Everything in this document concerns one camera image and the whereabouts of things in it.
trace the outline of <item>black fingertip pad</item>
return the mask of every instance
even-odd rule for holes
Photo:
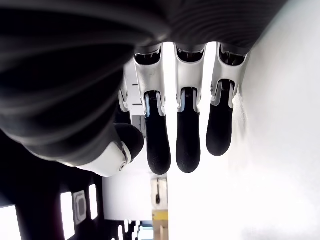
[[[144,147],[145,141],[143,134],[135,126],[127,123],[115,123],[114,127],[121,141],[124,142],[129,149],[132,162]]]
[[[225,154],[231,144],[232,114],[229,107],[213,106],[210,104],[209,123],[206,132],[206,148],[213,156]]]
[[[200,163],[200,113],[195,112],[193,89],[185,89],[185,104],[183,112],[177,113],[176,163],[179,169],[186,173],[194,172]]]
[[[163,175],[170,169],[171,152],[166,116],[160,116],[157,94],[149,92],[149,117],[145,118],[147,158],[151,171]]]

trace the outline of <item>window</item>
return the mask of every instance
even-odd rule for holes
[[[98,217],[97,190],[96,185],[89,186],[91,219]]]
[[[124,220],[124,231],[125,231],[125,233],[127,233],[129,231],[129,221],[128,220]]]
[[[62,193],[60,195],[60,201],[64,239],[68,240],[75,235],[74,211],[72,205],[73,200],[71,192]]]
[[[122,225],[118,227],[119,240],[124,240],[124,233],[122,231]]]
[[[21,240],[16,206],[0,208],[0,239]]]

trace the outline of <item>metal joint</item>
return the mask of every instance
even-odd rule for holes
[[[164,66],[163,66],[163,53],[161,51],[161,48],[162,48],[162,44],[157,51],[150,53],[150,54],[154,54],[154,53],[160,54],[159,61],[154,64],[151,64],[151,65],[139,64],[134,58],[136,77],[137,77],[139,91],[140,91],[141,103],[143,108],[145,109],[144,111],[145,116],[147,114],[146,99],[148,99],[146,93],[150,91],[157,92],[156,96],[157,96],[159,114],[161,116],[166,115],[166,112],[164,111],[165,99],[166,99],[165,77],[164,77]]]
[[[222,82],[220,81],[227,79],[234,83],[234,84],[230,83],[230,97],[229,97],[229,107],[233,108],[232,99],[237,94],[238,86],[244,79],[248,54],[245,56],[243,63],[241,63],[240,65],[232,66],[232,65],[225,64],[221,60],[220,48],[221,48],[221,44],[218,43],[216,45],[216,54],[215,54],[215,61],[214,61],[214,68],[213,68],[213,75],[212,75],[212,82],[211,82],[211,94],[212,94],[211,104],[213,106],[219,105],[220,98],[221,98],[221,88],[222,88]]]
[[[196,62],[181,60],[178,56],[178,48],[176,45],[174,45],[174,53],[176,69],[176,101],[181,106],[183,88],[194,88],[196,90],[196,105],[199,105],[201,100],[206,45],[203,49],[202,58]]]

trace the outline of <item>white surface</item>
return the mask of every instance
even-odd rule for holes
[[[16,206],[0,208],[0,239],[21,240]]]
[[[115,176],[104,177],[102,187],[104,219],[152,220],[149,173],[120,172]]]
[[[89,198],[91,219],[94,220],[98,217],[97,189],[95,184],[89,186]]]
[[[200,165],[184,174],[173,157],[168,173],[171,240],[320,239],[319,9],[318,0],[290,1],[252,50],[222,157],[205,144],[215,54],[208,46]],[[166,61],[168,46],[164,51]],[[172,79],[173,60],[164,66]],[[175,100],[171,79],[166,96]],[[166,106],[175,156],[176,106]]]
[[[74,211],[72,206],[71,192],[65,192],[60,195],[61,214],[64,239],[68,240],[75,235]]]

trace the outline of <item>robotic hand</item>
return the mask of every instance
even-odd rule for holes
[[[162,43],[175,44],[176,160],[199,165],[206,44],[218,42],[206,146],[229,148],[247,54],[286,0],[0,0],[0,129],[41,159],[112,176],[144,145],[131,125],[123,66],[134,56],[147,158],[171,165]]]

